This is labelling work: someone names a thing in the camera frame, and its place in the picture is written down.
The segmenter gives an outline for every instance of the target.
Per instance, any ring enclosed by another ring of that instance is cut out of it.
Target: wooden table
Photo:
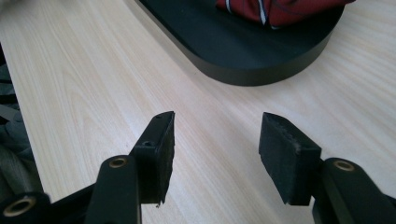
[[[127,154],[151,117],[176,112],[166,203],[144,223],[312,223],[284,205],[258,154],[262,112],[284,116],[396,196],[396,2],[346,7],[318,59],[295,77],[237,87],[203,75],[134,0],[25,0],[0,40],[44,190],[53,201]]]

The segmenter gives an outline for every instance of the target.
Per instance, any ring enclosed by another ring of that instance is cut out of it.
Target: red fabric
[[[216,7],[250,21],[282,27],[353,1],[355,0],[217,0]]]

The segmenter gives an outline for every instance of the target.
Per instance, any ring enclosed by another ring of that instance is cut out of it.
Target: gray cloth
[[[10,80],[7,65],[0,66],[0,78]],[[0,84],[0,95],[13,94],[11,84]],[[7,105],[19,109],[18,104]],[[0,125],[0,202],[13,195],[43,191],[35,158],[21,112]]]

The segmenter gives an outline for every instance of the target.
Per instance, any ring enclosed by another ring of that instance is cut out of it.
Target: black plastic base
[[[280,30],[215,8],[215,0],[140,0],[143,8],[203,73],[239,86],[294,76],[329,41],[344,8]]]

